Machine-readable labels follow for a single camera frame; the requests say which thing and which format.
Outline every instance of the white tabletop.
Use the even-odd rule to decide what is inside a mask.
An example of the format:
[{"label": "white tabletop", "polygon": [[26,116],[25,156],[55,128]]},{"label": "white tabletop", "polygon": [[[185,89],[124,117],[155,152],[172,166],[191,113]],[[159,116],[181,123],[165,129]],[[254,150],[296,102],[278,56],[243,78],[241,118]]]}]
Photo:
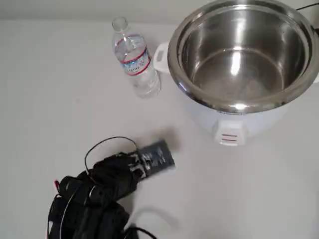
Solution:
[{"label": "white tabletop", "polygon": [[[175,29],[137,26],[151,51]],[[319,237],[318,86],[245,146],[221,146],[169,75],[156,98],[137,98],[111,36],[109,22],[0,22],[1,238],[44,238],[53,180],[79,174],[86,151],[113,135],[142,146],[164,138],[172,150],[176,169],[123,202],[159,239]],[[110,142],[89,165],[122,149],[133,148]]]}]

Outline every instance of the plastic water bottle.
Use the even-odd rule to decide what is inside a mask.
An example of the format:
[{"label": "plastic water bottle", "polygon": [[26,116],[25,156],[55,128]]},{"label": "plastic water bottle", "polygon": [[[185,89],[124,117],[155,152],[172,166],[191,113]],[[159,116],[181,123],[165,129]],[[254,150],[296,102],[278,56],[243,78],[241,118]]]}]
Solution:
[{"label": "plastic water bottle", "polygon": [[151,64],[151,56],[144,38],[131,29],[124,17],[113,19],[112,47],[116,58],[129,75],[136,95],[141,98],[156,96],[160,91],[160,79]]}]

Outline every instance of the wire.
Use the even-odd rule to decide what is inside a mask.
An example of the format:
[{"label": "wire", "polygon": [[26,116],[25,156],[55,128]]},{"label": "wire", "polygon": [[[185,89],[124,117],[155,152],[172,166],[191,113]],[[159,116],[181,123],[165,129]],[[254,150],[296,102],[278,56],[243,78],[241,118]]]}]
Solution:
[{"label": "wire", "polygon": [[75,194],[77,193],[77,191],[81,188],[81,186],[82,186],[82,185],[78,186],[78,187],[75,189],[74,193],[71,195],[71,197],[70,197],[68,203],[67,203],[66,206],[65,206],[65,209],[64,209],[64,212],[63,212],[63,216],[62,216],[62,219],[61,219],[61,223],[60,223],[60,230],[59,230],[59,238],[60,238],[60,239],[62,239],[62,225],[63,225],[63,221],[64,221],[64,218],[65,218],[65,215],[66,215],[66,211],[68,210],[69,205],[70,205],[72,199],[74,198],[74,196],[75,196]]},{"label": "wire", "polygon": [[130,138],[127,138],[127,137],[124,137],[124,136],[114,136],[114,137],[106,138],[106,139],[102,140],[101,142],[98,142],[97,144],[95,144],[95,145],[86,153],[86,155],[85,155],[85,157],[84,157],[84,166],[85,166],[85,171],[86,171],[86,174],[88,175],[88,177],[89,177],[95,184],[97,184],[97,185],[99,185],[99,186],[102,186],[102,185],[101,185],[100,183],[98,183],[97,181],[95,181],[94,178],[92,178],[91,175],[90,175],[90,172],[89,172],[89,169],[88,169],[88,165],[87,165],[87,163],[86,163],[86,159],[87,159],[89,153],[90,153],[93,149],[95,149],[98,145],[100,145],[101,143],[103,143],[103,142],[105,142],[105,141],[108,141],[108,140],[110,140],[110,139],[114,139],[114,138],[124,138],[124,139],[127,139],[128,141],[130,141],[130,142],[132,142],[132,143],[134,144],[136,150],[139,149],[138,145],[135,143],[134,140],[132,140],[132,139],[130,139]]},{"label": "wire", "polygon": [[305,9],[305,8],[308,8],[308,7],[311,7],[311,6],[316,6],[316,5],[319,5],[319,2],[313,3],[313,4],[309,4],[307,6],[303,6],[303,7],[300,7],[300,8],[297,8],[296,10],[299,11],[299,10],[302,10],[302,9]]},{"label": "wire", "polygon": [[58,196],[59,196],[59,194],[55,195],[55,197],[54,197],[54,199],[53,199],[53,201],[51,203],[51,206],[50,206],[50,210],[49,210],[49,214],[48,214],[48,224],[47,224],[47,227],[46,227],[46,239],[49,239],[49,234],[50,234],[50,232],[49,232],[49,223],[50,223],[50,214],[51,214],[52,209],[53,209],[53,202]]},{"label": "wire", "polygon": [[140,231],[140,232],[145,233],[146,235],[148,235],[152,239],[157,239],[157,237],[155,237],[152,233],[150,233],[149,231],[147,231],[143,228],[139,228],[139,227],[129,227],[124,233],[124,239],[126,239],[126,237],[129,236],[132,231]]}]

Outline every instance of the bottle label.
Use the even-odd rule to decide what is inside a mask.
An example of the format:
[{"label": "bottle label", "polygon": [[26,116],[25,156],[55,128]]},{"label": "bottle label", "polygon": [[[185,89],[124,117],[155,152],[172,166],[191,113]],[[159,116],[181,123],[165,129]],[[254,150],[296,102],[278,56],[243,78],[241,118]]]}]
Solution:
[{"label": "bottle label", "polygon": [[126,74],[135,76],[143,72],[149,66],[150,62],[151,57],[149,56],[147,48],[145,48],[141,55],[130,61],[121,61],[121,64]]}]

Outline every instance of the rice cooker handle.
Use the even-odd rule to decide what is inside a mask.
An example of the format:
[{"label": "rice cooker handle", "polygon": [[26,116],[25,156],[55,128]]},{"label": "rice cooker handle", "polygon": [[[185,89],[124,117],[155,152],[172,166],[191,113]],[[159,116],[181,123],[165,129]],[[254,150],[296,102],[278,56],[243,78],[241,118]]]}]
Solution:
[{"label": "rice cooker handle", "polygon": [[[318,35],[318,38],[319,38],[319,28],[316,28],[315,31],[316,31],[316,33],[317,33],[317,35]],[[319,74],[317,75],[317,77],[316,77],[314,83],[318,83],[318,82],[319,82]]]},{"label": "rice cooker handle", "polygon": [[169,42],[164,42],[158,46],[154,54],[153,65],[156,70],[169,74],[167,62],[168,45]]}]

